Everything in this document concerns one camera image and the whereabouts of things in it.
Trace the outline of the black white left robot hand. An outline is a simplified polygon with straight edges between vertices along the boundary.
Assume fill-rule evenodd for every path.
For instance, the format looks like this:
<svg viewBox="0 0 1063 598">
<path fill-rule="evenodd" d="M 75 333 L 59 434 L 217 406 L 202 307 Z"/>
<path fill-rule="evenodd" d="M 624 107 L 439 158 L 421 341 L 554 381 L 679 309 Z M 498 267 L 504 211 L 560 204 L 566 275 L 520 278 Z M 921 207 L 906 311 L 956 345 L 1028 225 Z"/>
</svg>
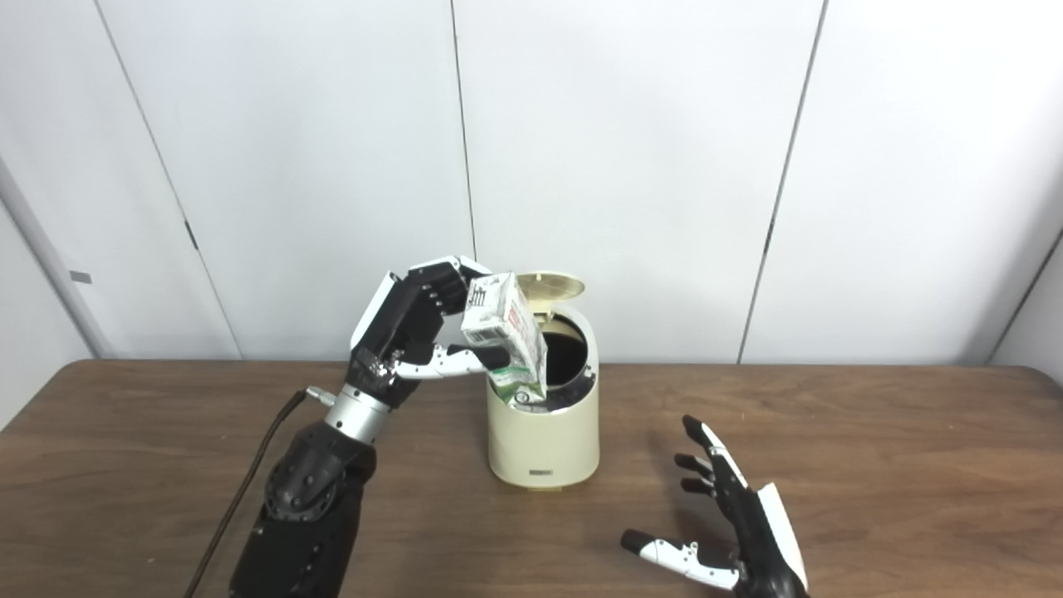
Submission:
<svg viewBox="0 0 1063 598">
<path fill-rule="evenodd" d="M 508 368 L 501 346 L 438 344 L 445 317 L 462 314 L 471 283 L 490 270 L 463 255 L 387 272 L 350 338 L 345 385 L 398 409 L 424 380 Z"/>
</svg>

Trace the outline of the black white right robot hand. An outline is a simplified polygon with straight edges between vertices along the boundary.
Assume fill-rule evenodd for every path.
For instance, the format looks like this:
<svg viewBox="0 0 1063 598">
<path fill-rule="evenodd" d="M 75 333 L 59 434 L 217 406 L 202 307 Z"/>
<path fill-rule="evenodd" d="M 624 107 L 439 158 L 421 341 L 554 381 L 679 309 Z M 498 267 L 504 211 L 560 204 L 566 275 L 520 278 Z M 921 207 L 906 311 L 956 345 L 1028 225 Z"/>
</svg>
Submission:
<svg viewBox="0 0 1063 598">
<path fill-rule="evenodd" d="M 732 452 L 709 425 L 688 414 L 681 424 L 703 455 L 675 455 L 677 466 L 694 473 L 681 480 L 680 486 L 713 500 L 732 527 L 737 549 L 725 554 L 699 542 L 656 537 L 635 529 L 623 532 L 621 546 L 703 586 L 729 591 L 732 597 L 808 597 L 800 544 L 776 484 L 752 488 Z"/>
</svg>

